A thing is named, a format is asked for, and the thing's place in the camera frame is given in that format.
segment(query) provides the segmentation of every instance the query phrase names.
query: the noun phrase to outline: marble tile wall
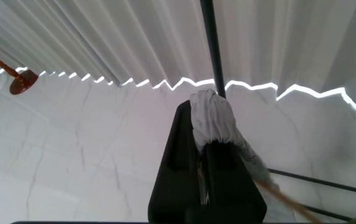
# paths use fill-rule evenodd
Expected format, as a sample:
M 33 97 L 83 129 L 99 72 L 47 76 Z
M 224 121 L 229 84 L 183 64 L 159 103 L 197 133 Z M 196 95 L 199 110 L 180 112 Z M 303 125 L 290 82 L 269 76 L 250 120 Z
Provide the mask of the marble tile wall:
M 146 221 L 177 106 L 209 86 L 41 76 L 27 92 L 0 93 L 0 223 Z M 356 187 L 356 111 L 340 96 L 315 99 L 233 86 L 237 125 L 268 167 Z M 356 194 L 274 175 L 311 206 L 356 216 Z M 348 206 L 336 207 L 334 201 Z

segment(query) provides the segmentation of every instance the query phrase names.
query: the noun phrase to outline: curtain fold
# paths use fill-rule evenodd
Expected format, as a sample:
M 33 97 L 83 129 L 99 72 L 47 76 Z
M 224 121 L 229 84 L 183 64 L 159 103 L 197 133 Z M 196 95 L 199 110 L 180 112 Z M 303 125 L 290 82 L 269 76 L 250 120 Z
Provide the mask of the curtain fold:
M 356 103 L 356 0 L 214 1 L 225 82 L 344 87 Z M 0 59 L 115 85 L 213 78 L 198 0 L 0 0 Z

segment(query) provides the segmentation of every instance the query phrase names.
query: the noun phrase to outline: brown stick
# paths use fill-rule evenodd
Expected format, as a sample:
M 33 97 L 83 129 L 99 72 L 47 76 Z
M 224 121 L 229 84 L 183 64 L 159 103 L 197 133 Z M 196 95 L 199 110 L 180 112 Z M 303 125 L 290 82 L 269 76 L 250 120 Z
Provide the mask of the brown stick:
M 18 74 L 13 68 L 9 67 L 1 60 L 0 60 L 0 67 L 3 68 L 8 74 L 15 77 L 15 79 L 17 79 L 22 84 L 27 84 L 27 81 L 20 74 Z
M 296 201 L 294 201 L 294 200 L 290 199 L 289 197 L 285 196 L 284 194 L 282 194 L 278 190 L 275 190 L 275 189 L 271 188 L 268 184 L 266 184 L 264 182 L 261 182 L 259 180 L 254 180 L 254 182 L 257 185 L 259 185 L 260 187 L 262 187 L 263 189 L 265 189 L 266 191 L 268 191 L 271 195 L 273 195 L 280 202 L 284 203 L 285 205 L 291 207 L 292 209 L 294 209 L 295 211 L 300 213 L 300 215 L 302 215 L 304 218 L 306 218 L 309 221 L 311 221 L 311 223 L 316 223 L 316 224 L 321 224 L 322 223 L 318 218 L 316 218 L 314 215 L 309 213 L 308 210 L 304 206 L 300 205 Z

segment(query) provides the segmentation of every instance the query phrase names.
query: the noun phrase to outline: white curtain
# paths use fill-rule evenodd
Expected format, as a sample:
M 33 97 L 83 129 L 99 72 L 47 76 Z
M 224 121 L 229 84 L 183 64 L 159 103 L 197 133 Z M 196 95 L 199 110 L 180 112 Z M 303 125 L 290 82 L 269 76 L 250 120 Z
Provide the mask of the white curtain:
M 214 6 L 226 83 L 345 87 L 356 102 L 356 0 Z M 0 59 L 116 85 L 213 78 L 199 0 L 0 0 Z

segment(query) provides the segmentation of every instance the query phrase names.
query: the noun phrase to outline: black rod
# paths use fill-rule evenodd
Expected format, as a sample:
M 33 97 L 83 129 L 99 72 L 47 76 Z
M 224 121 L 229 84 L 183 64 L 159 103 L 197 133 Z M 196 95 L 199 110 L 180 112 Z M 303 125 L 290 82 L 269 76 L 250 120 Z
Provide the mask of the black rod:
M 350 186 L 346 186 L 346 185 L 342 185 L 342 184 L 336 184 L 336 183 L 329 182 L 329 181 L 319 180 L 319 179 L 315 179 L 315 178 L 312 178 L 312 177 L 305 177 L 303 175 L 292 174 L 292 173 L 289 173 L 289 172 L 284 172 L 284 171 L 275 170 L 275 169 L 268 169 L 268 170 L 271 173 L 274 173 L 274 174 L 285 175 L 285 176 L 288 176 L 288 177 L 293 177 L 293 178 L 297 178 L 297 179 L 301 179 L 301 180 L 306 180 L 306 181 L 310 181 L 310 182 L 317 183 L 317 184 L 323 184 L 323 185 L 330 186 L 330 187 L 336 187 L 336 188 L 339 188 L 339 189 L 356 192 L 356 187 L 350 187 Z
M 311 206 L 308 206 L 308 205 L 302 205 L 302 206 L 306 207 L 308 210 L 310 210 L 312 212 L 315 212 L 315 213 L 318 213 L 318 214 L 321 214 L 321 215 L 325 215 L 325 216 L 328 216 L 328 217 L 336 218 L 336 219 L 343 220 L 343 221 L 346 221 L 346 222 L 352 220 L 352 218 L 350 218 L 350 217 L 346 217 L 346 216 L 339 215 L 339 214 L 336 214 L 336 213 L 332 213 L 332 212 L 328 212 L 328 211 L 325 211 L 325 210 L 321 210 L 319 208 L 314 208 L 314 207 L 311 207 Z
M 207 35 L 208 48 L 210 49 L 211 62 L 213 64 L 215 86 L 217 87 L 218 94 L 226 98 L 213 1 L 200 0 L 200 5 L 202 6 L 204 27 Z

